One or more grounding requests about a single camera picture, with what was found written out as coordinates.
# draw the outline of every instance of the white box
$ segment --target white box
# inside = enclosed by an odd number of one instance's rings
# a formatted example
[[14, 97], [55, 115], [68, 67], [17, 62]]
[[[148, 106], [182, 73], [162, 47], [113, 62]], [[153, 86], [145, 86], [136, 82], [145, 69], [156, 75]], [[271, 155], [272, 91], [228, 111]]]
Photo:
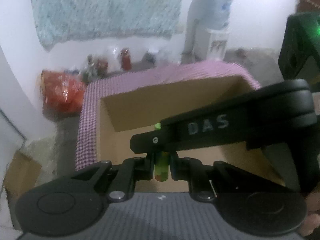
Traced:
[[223, 60], [226, 54], [229, 28], [212, 30], [199, 24], [196, 27], [194, 54], [201, 60]]

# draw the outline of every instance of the human hand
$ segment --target human hand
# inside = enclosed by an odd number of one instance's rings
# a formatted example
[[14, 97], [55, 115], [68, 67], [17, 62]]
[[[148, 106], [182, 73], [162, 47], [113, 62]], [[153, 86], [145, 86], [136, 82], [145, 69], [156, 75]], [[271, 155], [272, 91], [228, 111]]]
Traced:
[[320, 227], [320, 215], [316, 212], [320, 211], [320, 188], [317, 187], [305, 199], [307, 203], [308, 216], [299, 229], [302, 236], [308, 236], [313, 233], [313, 230]]

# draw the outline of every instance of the gray mat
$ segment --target gray mat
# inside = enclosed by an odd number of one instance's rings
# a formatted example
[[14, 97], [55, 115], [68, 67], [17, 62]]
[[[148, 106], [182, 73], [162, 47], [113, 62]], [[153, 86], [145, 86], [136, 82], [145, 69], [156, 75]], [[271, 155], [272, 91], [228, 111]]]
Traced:
[[73, 236], [47, 238], [25, 234], [21, 240], [302, 240], [296, 233], [263, 238], [242, 233], [228, 225], [212, 204], [199, 203], [188, 193], [135, 193], [133, 198], [111, 204], [92, 227]]

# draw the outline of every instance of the purple gingham cloth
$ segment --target purple gingham cloth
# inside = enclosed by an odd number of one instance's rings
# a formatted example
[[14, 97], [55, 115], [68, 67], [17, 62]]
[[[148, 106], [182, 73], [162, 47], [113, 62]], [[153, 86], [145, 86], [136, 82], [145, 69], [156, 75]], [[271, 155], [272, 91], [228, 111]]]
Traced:
[[187, 65], [156, 67], [143, 72], [127, 72], [91, 83], [85, 91], [80, 116], [76, 169], [82, 169], [97, 161], [96, 115], [99, 98], [157, 84], [226, 76], [241, 76], [253, 89], [260, 88], [260, 84], [240, 65], [212, 60]]

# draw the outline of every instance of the open cardboard box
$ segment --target open cardboard box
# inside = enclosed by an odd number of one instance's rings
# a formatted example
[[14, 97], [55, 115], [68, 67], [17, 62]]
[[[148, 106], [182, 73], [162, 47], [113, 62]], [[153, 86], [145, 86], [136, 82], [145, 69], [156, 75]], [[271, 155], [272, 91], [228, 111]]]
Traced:
[[[131, 136], [154, 130], [162, 119], [221, 102], [251, 90], [239, 76], [206, 78], [143, 87], [128, 93], [101, 98], [97, 117], [97, 159], [121, 164], [136, 155], [130, 150]], [[279, 184], [278, 174], [262, 151], [247, 151], [245, 143], [236, 143], [178, 152], [180, 157], [193, 157], [203, 164], [225, 161]], [[136, 191], [184, 192], [186, 181], [138, 181]]]
[[4, 187], [15, 199], [18, 199], [34, 187], [40, 171], [39, 163], [17, 151], [5, 175]]

